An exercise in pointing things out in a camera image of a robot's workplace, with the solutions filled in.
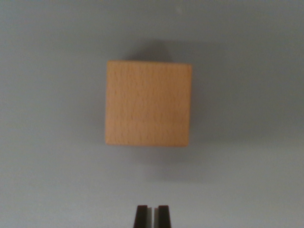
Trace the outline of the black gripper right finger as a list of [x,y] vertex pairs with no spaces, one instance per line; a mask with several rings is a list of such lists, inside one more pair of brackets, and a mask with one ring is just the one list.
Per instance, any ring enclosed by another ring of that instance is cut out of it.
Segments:
[[168,205],[159,205],[154,209],[154,228],[172,228],[170,210]]

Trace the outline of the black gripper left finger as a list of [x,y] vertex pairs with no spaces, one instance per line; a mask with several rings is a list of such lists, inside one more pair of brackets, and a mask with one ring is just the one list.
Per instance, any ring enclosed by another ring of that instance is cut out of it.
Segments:
[[147,205],[138,205],[133,228],[152,228],[152,208]]

